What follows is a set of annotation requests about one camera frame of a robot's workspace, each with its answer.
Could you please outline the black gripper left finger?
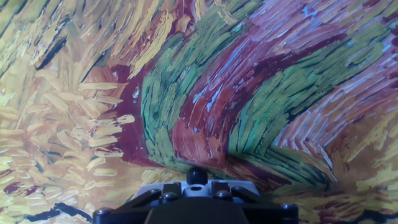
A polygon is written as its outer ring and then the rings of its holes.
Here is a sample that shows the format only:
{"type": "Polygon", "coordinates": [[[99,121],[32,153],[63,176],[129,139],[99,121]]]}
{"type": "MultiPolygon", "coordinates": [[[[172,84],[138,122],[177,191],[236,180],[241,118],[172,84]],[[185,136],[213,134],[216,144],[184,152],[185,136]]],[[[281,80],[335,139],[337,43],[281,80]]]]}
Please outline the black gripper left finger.
{"type": "Polygon", "coordinates": [[[124,205],[112,209],[102,207],[93,213],[94,224],[118,224],[118,223],[144,223],[149,212],[160,205],[160,197],[171,191],[182,196],[181,182],[163,182],[158,184],[143,185],[137,195],[124,205]]]}

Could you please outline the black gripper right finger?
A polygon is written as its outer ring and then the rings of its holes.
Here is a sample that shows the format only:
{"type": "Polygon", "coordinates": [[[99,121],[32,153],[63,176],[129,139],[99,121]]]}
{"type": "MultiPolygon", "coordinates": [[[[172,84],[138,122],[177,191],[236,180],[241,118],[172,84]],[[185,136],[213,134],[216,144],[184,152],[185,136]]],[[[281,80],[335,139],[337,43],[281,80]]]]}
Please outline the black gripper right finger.
{"type": "Polygon", "coordinates": [[[212,197],[236,205],[248,223],[298,224],[298,206],[262,197],[250,181],[213,181],[212,197]]]}

